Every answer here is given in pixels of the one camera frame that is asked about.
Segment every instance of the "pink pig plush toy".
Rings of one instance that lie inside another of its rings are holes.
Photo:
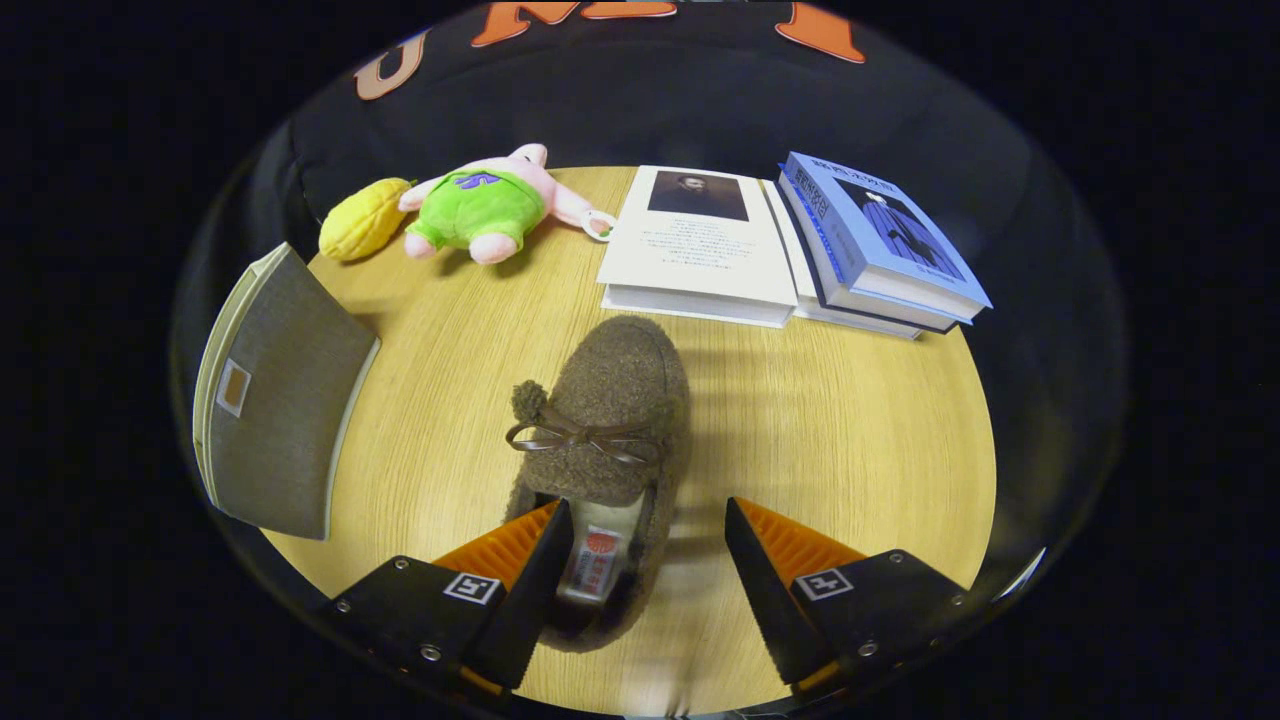
[[[444,246],[467,249],[492,265],[525,247],[525,234],[548,214],[603,240],[612,229],[591,204],[556,182],[545,169],[547,147],[522,145],[506,158],[467,163],[426,181],[399,199],[401,211],[419,211],[404,233],[404,252],[430,258]]]

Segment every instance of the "fuzzy slipper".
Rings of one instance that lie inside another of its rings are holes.
[[[689,459],[685,369],[660,327],[621,315],[579,345],[550,398],[526,380],[512,406],[520,424],[507,442],[526,455],[507,519],[557,497],[573,511],[573,551],[541,639],[603,647],[635,623],[658,574]]]

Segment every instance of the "orange lettering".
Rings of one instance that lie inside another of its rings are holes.
[[[822,50],[841,60],[867,61],[867,56],[854,47],[854,28],[849,20],[808,3],[792,3],[791,22],[778,23],[773,29],[787,40]]]
[[[525,10],[539,20],[553,26],[564,22],[577,3],[494,3],[489,5],[489,17],[484,22],[484,32],[471,40],[472,47],[484,47],[503,40],[511,40],[529,29],[529,20],[520,19]]]
[[[376,60],[360,68],[360,72],[356,73],[356,95],[361,100],[378,100],[404,85],[404,81],[417,69],[417,64],[422,61],[422,40],[425,37],[426,32],[422,32],[399,44],[401,67],[392,73],[392,77],[384,78],[380,69],[383,60],[390,53],[383,53]]]
[[[593,20],[611,18],[664,18],[676,14],[675,3],[591,3],[582,17]]]

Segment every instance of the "stack of books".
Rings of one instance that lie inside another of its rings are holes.
[[[914,338],[991,307],[946,234],[896,184],[791,152],[777,186],[803,234],[782,233],[796,315]]]

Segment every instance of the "slipper insole label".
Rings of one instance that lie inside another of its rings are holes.
[[[604,528],[588,525],[586,539],[577,547],[567,594],[600,601],[609,591],[613,559],[622,547],[622,536]]]

